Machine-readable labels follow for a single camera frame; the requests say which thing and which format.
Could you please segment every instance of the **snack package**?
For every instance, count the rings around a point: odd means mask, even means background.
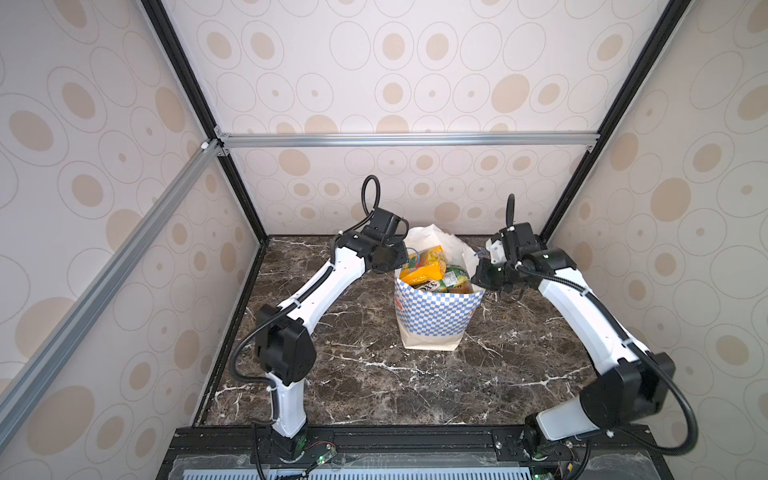
[[[448,265],[442,280],[427,280],[413,288],[433,293],[472,293],[469,274],[458,265]]]
[[[442,247],[430,247],[413,255],[400,272],[400,280],[410,286],[428,280],[440,281],[445,275],[445,253]]]

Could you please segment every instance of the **wall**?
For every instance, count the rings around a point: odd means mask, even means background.
[[[594,130],[666,2],[165,5],[221,128],[263,134]],[[386,203],[397,213],[407,207],[406,216],[419,224],[495,232],[495,212],[511,184],[531,204],[521,213],[534,211],[535,223],[543,224],[568,181],[567,166],[584,153],[575,146],[553,157],[547,157],[556,150],[549,146],[385,150],[236,153],[267,231],[292,234],[337,231],[356,212],[359,217],[363,171],[393,177],[383,192]],[[530,167],[517,170],[513,163],[526,156],[523,150],[533,150]],[[419,168],[424,152],[431,166]],[[290,182],[303,182],[306,193],[291,190]],[[329,187],[334,194],[326,194],[328,182],[335,184]],[[417,185],[422,194],[414,194]]]
[[[699,416],[675,478],[768,478],[768,2],[706,0],[553,239]],[[667,402],[663,445],[685,428]]]
[[[126,0],[0,3],[0,391],[200,146]]]
[[[0,455],[0,478],[155,478],[255,257],[247,225],[207,168]]]

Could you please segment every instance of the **horizontal metal bar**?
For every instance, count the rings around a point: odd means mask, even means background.
[[[0,403],[0,452],[8,445],[56,375],[72,357],[75,349],[149,250],[205,168],[220,152],[219,142],[215,139],[209,140],[205,150],[198,151],[192,160],[187,162],[134,229],[131,237],[112,256],[88,290],[73,305],[67,317],[18,374],[18,380],[14,381],[10,392],[7,392]]]
[[[221,134],[225,148],[401,147],[436,145],[594,145],[596,131],[446,132],[406,134]]]

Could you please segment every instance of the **marble table surface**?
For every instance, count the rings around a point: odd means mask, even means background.
[[[486,237],[462,237],[480,250]],[[327,237],[275,237],[237,333],[255,327],[264,304],[278,304],[327,260]],[[317,361],[306,379],[304,407],[313,424],[515,424],[578,394],[594,379],[584,347],[538,291],[521,302],[486,293],[452,352],[402,346],[394,276],[368,272],[328,309],[314,335]],[[239,370],[261,374],[246,348]],[[262,386],[224,373],[204,425],[267,419]]]

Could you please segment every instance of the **yellow snack package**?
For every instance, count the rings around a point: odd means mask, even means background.
[[[438,245],[412,255],[400,272],[400,280],[415,286],[427,280],[442,280],[444,275],[445,252]]]

